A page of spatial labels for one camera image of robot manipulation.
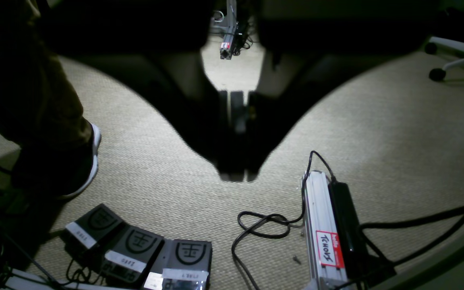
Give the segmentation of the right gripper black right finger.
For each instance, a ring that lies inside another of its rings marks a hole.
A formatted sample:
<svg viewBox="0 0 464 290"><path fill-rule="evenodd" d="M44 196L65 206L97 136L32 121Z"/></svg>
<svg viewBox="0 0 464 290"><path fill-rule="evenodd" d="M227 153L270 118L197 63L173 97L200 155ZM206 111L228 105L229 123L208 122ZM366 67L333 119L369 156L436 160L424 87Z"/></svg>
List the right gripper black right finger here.
<svg viewBox="0 0 464 290"><path fill-rule="evenodd" d="M315 103L416 51L440 29L441 11L464 10L464 0L254 0L252 6L266 53L249 94L249 181Z"/></svg>

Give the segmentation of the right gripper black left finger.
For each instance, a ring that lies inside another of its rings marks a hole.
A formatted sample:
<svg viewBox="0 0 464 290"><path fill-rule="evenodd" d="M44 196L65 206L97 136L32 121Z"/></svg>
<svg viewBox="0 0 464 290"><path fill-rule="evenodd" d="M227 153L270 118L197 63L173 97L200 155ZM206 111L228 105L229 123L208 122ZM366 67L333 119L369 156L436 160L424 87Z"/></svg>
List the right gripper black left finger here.
<svg viewBox="0 0 464 290"><path fill-rule="evenodd" d="M47 13L47 45L145 99L222 180L242 182L228 95L208 79L201 48L212 1L61 0Z"/></svg>

